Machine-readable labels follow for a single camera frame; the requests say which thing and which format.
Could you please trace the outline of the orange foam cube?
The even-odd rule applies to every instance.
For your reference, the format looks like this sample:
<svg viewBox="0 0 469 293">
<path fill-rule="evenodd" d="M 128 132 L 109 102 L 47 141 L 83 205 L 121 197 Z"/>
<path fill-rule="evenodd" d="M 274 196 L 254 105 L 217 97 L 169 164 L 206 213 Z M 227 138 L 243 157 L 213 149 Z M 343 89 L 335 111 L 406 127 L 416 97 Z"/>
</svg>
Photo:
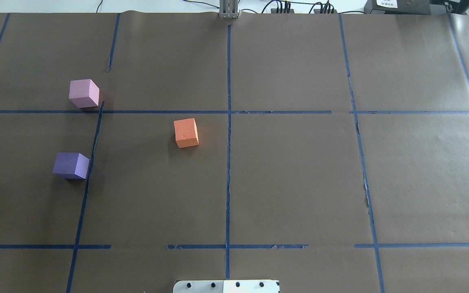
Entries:
<svg viewBox="0 0 469 293">
<path fill-rule="evenodd" d="M 199 145 L 197 123 L 194 118 L 173 121 L 175 142 L 178 148 L 188 148 Z"/>
</svg>

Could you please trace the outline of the black power strip left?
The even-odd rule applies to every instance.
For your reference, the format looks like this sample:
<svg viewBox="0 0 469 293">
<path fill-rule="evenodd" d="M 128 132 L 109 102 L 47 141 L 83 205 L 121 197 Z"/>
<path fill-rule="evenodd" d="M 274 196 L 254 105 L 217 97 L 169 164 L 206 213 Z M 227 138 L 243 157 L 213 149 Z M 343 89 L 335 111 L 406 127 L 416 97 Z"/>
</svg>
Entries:
<svg viewBox="0 0 469 293">
<path fill-rule="evenodd" d="M 276 8 L 271 8 L 270 13 L 274 14 L 293 14 L 294 9 L 292 8 L 291 2 L 280 2 Z"/>
</svg>

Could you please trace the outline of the black power strip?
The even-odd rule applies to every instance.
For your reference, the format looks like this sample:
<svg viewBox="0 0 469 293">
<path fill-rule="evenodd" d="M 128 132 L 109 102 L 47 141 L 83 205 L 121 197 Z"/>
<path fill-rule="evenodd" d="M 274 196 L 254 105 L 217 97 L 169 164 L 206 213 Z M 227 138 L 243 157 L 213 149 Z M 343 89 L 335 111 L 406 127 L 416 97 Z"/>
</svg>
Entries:
<svg viewBox="0 0 469 293">
<path fill-rule="evenodd" d="M 280 2 L 276 8 L 271 8 L 270 13 L 274 14 L 293 14 L 294 9 L 292 8 L 291 2 Z"/>
<path fill-rule="evenodd" d="M 311 11 L 309 12 L 313 12 L 315 14 L 337 14 L 338 13 L 335 7 L 328 2 L 325 4 L 318 2 L 317 4 L 312 6 Z"/>
</svg>

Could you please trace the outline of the black power strip right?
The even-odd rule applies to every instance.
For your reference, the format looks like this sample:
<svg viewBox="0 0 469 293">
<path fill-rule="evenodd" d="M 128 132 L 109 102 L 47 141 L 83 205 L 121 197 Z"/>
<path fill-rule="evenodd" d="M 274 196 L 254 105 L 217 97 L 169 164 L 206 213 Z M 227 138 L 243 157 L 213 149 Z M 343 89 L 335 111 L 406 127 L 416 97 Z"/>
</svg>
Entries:
<svg viewBox="0 0 469 293">
<path fill-rule="evenodd" d="M 337 14 L 338 13 L 335 7 L 328 2 L 325 4 L 318 2 L 317 4 L 312 6 L 311 11 L 309 12 L 313 12 L 315 14 Z"/>
</svg>

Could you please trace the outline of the pink foam cube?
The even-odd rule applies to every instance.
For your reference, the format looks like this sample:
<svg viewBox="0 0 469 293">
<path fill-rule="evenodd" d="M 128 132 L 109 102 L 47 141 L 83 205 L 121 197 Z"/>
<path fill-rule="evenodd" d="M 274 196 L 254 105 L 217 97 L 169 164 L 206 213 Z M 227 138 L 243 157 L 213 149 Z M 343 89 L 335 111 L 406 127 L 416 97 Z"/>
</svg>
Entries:
<svg viewBox="0 0 469 293">
<path fill-rule="evenodd" d="M 99 87 L 91 79 L 70 81 L 69 100 L 78 108 L 99 105 Z"/>
</svg>

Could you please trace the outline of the purple foam cube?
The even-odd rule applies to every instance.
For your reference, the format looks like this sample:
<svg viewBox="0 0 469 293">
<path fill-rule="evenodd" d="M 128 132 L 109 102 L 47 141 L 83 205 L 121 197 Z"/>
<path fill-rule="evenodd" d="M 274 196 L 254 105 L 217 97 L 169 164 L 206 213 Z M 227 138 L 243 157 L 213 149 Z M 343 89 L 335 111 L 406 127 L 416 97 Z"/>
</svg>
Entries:
<svg viewBox="0 0 469 293">
<path fill-rule="evenodd" d="M 86 179 L 90 159 L 80 153 L 58 152 L 52 173 L 65 179 Z"/>
</svg>

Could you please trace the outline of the dark grey control box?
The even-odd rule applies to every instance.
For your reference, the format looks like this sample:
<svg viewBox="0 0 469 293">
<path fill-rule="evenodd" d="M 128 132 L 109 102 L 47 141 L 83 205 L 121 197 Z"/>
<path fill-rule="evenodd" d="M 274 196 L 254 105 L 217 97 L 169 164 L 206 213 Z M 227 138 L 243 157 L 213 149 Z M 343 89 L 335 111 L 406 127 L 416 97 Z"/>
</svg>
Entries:
<svg viewBox="0 0 469 293">
<path fill-rule="evenodd" d="M 433 4 L 431 0 L 368 0 L 363 12 L 382 15 L 444 15 L 449 13 L 449 9 L 443 4 Z"/>
</svg>

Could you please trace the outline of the grey aluminium frame post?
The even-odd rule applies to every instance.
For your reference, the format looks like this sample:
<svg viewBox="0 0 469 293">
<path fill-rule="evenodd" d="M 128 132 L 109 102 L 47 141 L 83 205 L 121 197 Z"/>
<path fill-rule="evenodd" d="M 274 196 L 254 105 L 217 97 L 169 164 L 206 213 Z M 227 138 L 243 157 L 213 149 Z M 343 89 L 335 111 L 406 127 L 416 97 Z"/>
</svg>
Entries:
<svg viewBox="0 0 469 293">
<path fill-rule="evenodd" d="M 220 0 L 219 1 L 219 18 L 220 19 L 236 19 L 239 17 L 239 1 L 238 0 Z"/>
</svg>

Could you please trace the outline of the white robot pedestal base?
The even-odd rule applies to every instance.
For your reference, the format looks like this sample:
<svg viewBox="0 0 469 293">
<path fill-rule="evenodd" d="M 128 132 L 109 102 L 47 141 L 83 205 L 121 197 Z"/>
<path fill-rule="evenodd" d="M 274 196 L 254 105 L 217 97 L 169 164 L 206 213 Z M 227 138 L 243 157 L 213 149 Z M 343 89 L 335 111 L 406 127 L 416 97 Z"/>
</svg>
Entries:
<svg viewBox="0 0 469 293">
<path fill-rule="evenodd" d="M 173 293 L 279 293 L 278 280 L 180 280 Z"/>
</svg>

